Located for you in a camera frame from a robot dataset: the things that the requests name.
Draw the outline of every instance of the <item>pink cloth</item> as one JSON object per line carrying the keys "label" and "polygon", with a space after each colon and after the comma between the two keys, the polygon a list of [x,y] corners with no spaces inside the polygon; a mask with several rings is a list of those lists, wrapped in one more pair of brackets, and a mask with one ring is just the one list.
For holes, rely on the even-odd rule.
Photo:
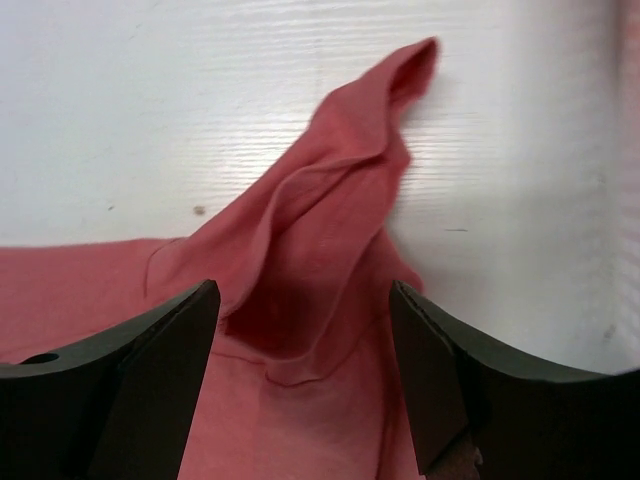
{"label": "pink cloth", "polygon": [[222,294],[180,478],[418,478],[388,316],[420,288],[385,228],[409,163],[400,114],[433,39],[332,92],[307,131],[187,238],[0,249],[0,361],[80,340],[211,278]]}

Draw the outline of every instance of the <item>red fabric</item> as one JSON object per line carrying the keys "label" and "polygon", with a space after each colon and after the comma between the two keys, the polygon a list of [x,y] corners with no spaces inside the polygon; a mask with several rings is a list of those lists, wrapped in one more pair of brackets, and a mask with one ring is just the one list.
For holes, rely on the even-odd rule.
{"label": "red fabric", "polygon": [[418,477],[388,317],[420,288],[385,217],[409,163],[400,114],[433,39],[322,102],[300,139],[187,238],[0,249],[0,361],[104,330],[212,278],[221,322],[183,480]]}

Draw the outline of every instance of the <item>white table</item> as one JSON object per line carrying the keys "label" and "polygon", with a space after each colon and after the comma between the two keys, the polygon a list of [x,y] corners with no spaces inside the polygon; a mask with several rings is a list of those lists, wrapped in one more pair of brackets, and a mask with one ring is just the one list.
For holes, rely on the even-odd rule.
{"label": "white table", "polygon": [[4,0],[0,242],[187,235],[324,94],[438,35],[390,221],[430,296],[531,353],[639,365],[615,301],[614,3]]}

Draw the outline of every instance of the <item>small stain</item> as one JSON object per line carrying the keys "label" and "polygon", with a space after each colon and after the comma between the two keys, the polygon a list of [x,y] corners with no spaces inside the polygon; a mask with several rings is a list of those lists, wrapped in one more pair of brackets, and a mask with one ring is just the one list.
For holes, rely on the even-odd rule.
{"label": "small stain", "polygon": [[607,330],[604,332],[604,335],[602,335],[602,338],[605,342],[608,342],[609,340],[611,340],[611,338],[613,338],[613,335],[616,333],[617,328],[618,327],[616,327],[615,325],[611,325],[609,328],[607,328]]}

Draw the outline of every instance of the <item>towel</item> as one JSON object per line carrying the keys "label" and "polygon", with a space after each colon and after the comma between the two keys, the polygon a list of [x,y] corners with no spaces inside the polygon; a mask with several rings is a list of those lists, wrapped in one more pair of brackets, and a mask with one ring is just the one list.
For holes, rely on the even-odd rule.
{"label": "towel", "polygon": [[401,48],[331,92],[288,151],[189,237],[0,249],[0,361],[210,278],[220,322],[180,479],[418,478],[387,299],[393,280],[422,285],[385,218],[410,160],[400,118],[437,50],[434,39]]}

